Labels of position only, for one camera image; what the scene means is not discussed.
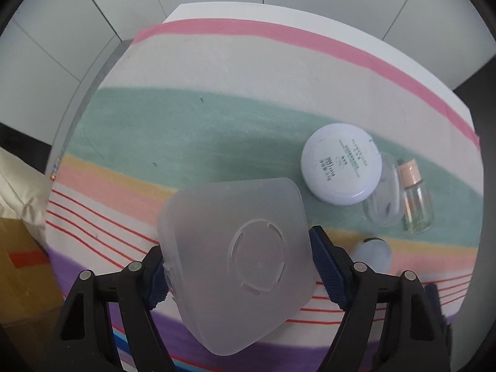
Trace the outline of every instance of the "white round container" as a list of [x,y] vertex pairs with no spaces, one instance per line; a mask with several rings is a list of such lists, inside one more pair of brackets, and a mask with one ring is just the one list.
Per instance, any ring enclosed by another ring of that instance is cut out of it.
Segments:
[[368,133],[351,124],[334,123],[308,139],[301,166],[315,196],[330,204],[351,205],[372,194],[383,163]]

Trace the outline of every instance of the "screw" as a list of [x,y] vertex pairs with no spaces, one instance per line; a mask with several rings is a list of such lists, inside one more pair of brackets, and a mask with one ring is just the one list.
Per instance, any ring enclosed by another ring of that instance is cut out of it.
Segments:
[[130,271],[138,271],[141,268],[140,261],[134,261],[130,265],[127,266]]
[[81,280],[87,280],[90,277],[91,277],[91,271],[89,270],[84,270],[79,273],[79,278]]
[[363,273],[364,271],[367,271],[367,265],[365,263],[362,263],[361,261],[356,262],[353,265],[353,268],[357,270],[360,273]]
[[417,276],[413,271],[407,270],[405,271],[405,278],[407,280],[414,281],[417,278]]

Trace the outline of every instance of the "cardboard box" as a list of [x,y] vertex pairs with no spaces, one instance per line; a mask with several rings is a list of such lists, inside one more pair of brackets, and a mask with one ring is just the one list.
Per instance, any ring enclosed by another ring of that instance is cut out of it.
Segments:
[[39,370],[64,303],[50,261],[19,219],[0,219],[0,323]]

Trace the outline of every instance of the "glass vial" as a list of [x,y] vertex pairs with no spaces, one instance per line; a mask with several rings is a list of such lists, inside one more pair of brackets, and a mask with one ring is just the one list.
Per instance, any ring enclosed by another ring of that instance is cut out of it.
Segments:
[[414,159],[400,165],[399,169],[405,188],[405,227],[411,233],[424,232],[434,220],[431,196]]

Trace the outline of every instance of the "beige pillow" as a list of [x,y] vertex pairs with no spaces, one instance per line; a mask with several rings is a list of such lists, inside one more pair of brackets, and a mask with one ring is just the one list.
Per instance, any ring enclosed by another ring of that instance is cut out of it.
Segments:
[[0,148],[0,218],[21,219],[43,247],[45,211],[51,181],[15,155]]

